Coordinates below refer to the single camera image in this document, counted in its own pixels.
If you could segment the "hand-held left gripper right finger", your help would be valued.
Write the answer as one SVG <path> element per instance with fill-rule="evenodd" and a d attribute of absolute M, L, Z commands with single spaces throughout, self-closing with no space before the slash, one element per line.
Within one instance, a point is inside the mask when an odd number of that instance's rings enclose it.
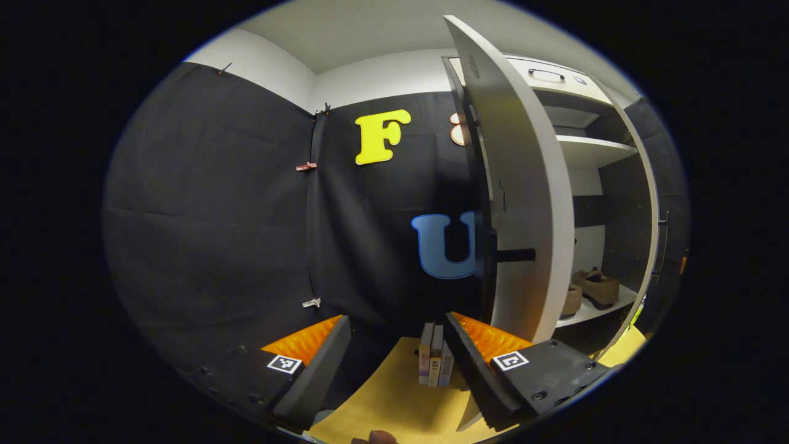
<path fill-rule="evenodd" d="M 617 369 L 558 340 L 531 343 L 456 312 L 445 316 L 457 368 L 497 432 L 570 404 Z"/>

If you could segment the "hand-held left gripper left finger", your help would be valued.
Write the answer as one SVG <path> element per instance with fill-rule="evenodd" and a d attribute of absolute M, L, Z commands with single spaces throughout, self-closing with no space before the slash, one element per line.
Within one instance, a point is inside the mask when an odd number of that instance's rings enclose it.
<path fill-rule="evenodd" d="M 350 318 L 338 315 L 265 347 L 237 346 L 182 375 L 249 421 L 307 432 L 324 407 L 350 341 Z"/>

